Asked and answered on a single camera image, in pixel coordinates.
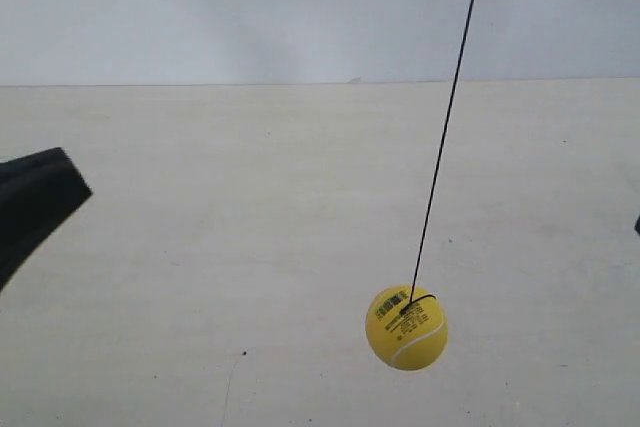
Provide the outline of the yellow tennis ball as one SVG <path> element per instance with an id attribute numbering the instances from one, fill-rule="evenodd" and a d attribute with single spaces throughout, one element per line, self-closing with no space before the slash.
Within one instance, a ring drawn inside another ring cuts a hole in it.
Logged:
<path id="1" fill-rule="evenodd" d="M 422 287 L 396 285 L 379 292 L 365 318 L 369 346 L 386 365 L 417 371 L 433 364 L 448 341 L 438 298 Z"/>

